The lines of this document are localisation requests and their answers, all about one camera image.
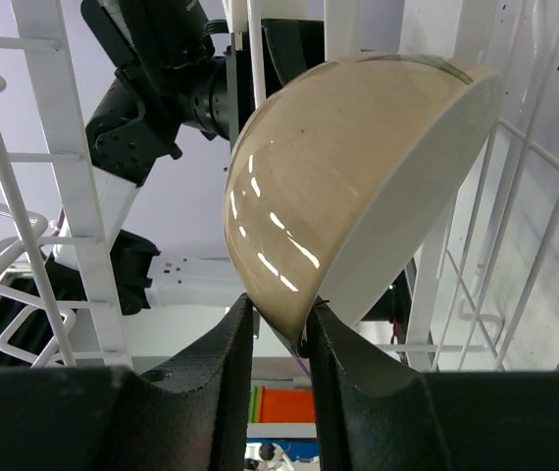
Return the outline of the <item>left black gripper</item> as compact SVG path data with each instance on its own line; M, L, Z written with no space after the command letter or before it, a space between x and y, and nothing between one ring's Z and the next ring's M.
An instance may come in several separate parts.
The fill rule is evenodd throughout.
M262 39L267 88L282 88L324 62L323 21L264 19ZM210 34L203 44L206 56L186 70L181 123L209 140L235 142L255 108L251 51L230 45L217 55Z

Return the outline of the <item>white wire dish rack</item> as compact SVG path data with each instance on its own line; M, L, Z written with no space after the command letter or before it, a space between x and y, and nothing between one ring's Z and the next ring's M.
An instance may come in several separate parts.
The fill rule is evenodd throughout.
M559 1L373 1L363 28L372 46L475 56L507 78L492 149L418 251L410 363L488 369L493 339L509 368L559 367ZM9 151L74 138L112 75L78 2L0 1ZM112 363L147 369L218 322L217 295L236 295L219 233L228 148L189 131L181 138L184 158L157 166L126 222L181 268L156 279L156 309L79 312L69 334L79 363L110 346Z

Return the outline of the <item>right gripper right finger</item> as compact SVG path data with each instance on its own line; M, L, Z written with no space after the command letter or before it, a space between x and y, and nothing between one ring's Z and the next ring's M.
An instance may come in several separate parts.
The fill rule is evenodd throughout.
M325 470L559 470L559 372L422 373L323 301L307 352Z

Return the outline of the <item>beige bowl with drawing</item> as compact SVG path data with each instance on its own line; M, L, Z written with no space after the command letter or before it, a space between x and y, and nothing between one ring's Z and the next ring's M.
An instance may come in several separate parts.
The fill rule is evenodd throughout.
M229 257L290 349L325 300L355 325L427 238L475 165L499 72L434 55L359 53L269 97L231 152Z

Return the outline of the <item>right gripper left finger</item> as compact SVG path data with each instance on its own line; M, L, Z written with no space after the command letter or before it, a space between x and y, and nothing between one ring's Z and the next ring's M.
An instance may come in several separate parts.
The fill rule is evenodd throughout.
M241 296L207 334L144 373L0 368L0 470L239 470L253 309Z

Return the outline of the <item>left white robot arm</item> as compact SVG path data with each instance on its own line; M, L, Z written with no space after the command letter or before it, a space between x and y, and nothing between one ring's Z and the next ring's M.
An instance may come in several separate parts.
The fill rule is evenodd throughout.
M228 31L197 1L85 1L83 20L115 68L85 134L124 315L148 307L149 268L158 247L123 229L155 162L178 159L178 131L236 141L254 111L246 39L217 55Z

